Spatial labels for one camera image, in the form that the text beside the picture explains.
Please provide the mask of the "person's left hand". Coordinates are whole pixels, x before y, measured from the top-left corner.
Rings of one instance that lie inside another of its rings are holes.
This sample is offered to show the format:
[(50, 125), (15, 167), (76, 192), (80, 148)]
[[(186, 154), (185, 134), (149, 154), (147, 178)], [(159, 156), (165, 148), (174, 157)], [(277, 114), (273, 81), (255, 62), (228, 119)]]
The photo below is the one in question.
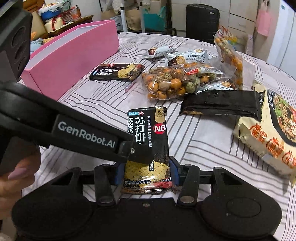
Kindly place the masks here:
[(35, 152), (18, 162), (12, 172), (1, 176), (1, 220), (11, 216), (15, 203), (22, 198), (22, 190), (32, 185), (41, 164), (39, 146)]

